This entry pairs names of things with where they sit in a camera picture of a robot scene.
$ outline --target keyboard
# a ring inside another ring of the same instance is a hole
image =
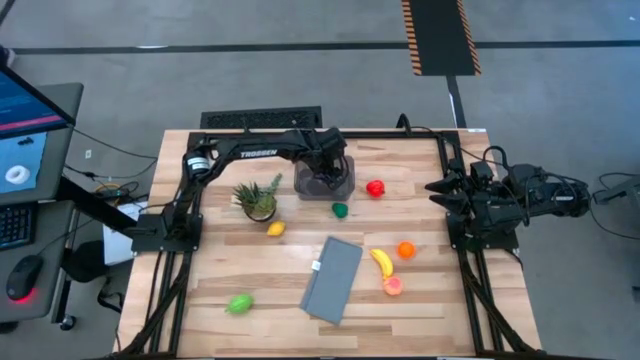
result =
[[[0,250],[33,242],[37,211],[37,203],[0,207]]]

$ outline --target banana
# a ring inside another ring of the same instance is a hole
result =
[[[387,255],[386,252],[380,249],[371,249],[369,253],[373,257],[375,261],[380,265],[380,270],[382,270],[382,278],[388,279],[391,275],[393,275],[393,263],[391,262],[391,258]]]

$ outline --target small succulent plant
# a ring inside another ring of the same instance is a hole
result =
[[[249,185],[239,184],[234,189],[236,204],[240,205],[245,214],[254,220],[269,217],[278,204],[274,195],[281,179],[282,174],[276,175],[267,188],[260,188],[255,182]]]

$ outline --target computer mouse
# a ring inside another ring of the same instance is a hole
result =
[[[7,296],[11,300],[24,299],[35,285],[44,261],[38,255],[29,255],[18,261],[7,278]]]

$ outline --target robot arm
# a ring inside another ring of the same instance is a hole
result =
[[[583,182],[529,164],[508,166],[502,181],[493,180],[485,161],[470,167],[467,176],[452,161],[445,179],[425,188],[441,194],[430,199],[451,212],[472,248],[493,245],[492,241],[509,236],[520,223],[528,226],[534,216],[578,217],[589,210],[589,192]],[[560,182],[549,182],[554,178]]]
[[[189,208],[197,196],[233,161],[279,156],[292,162],[302,161],[314,178],[330,190],[340,187],[349,177],[344,160],[347,146],[340,130],[324,132],[313,129],[288,130],[276,136],[238,136],[233,139],[215,139],[206,135],[182,159],[182,180],[174,202],[162,211],[168,237],[184,238],[189,231]]]

